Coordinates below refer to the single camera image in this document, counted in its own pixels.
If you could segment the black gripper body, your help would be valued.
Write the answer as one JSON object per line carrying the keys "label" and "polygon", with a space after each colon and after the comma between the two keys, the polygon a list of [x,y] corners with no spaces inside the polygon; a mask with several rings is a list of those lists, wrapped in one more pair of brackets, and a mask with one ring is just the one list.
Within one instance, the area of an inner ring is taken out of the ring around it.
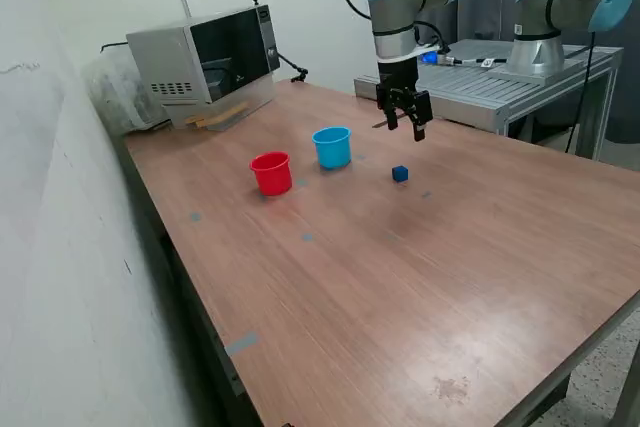
{"label": "black gripper body", "polygon": [[416,90],[418,62],[415,57],[398,62],[378,63],[379,83],[384,87]]}

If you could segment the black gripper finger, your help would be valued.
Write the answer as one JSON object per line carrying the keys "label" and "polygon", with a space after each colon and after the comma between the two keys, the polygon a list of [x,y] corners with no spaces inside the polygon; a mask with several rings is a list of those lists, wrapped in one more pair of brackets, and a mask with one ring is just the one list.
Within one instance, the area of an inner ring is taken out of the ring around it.
{"label": "black gripper finger", "polygon": [[425,139],[426,124],[433,119],[431,99],[428,91],[412,92],[408,117],[413,125],[414,140]]}
{"label": "black gripper finger", "polygon": [[398,91],[396,89],[384,86],[376,87],[377,107],[384,113],[386,125],[389,130],[395,130],[398,127],[398,117],[396,113],[397,100]]}

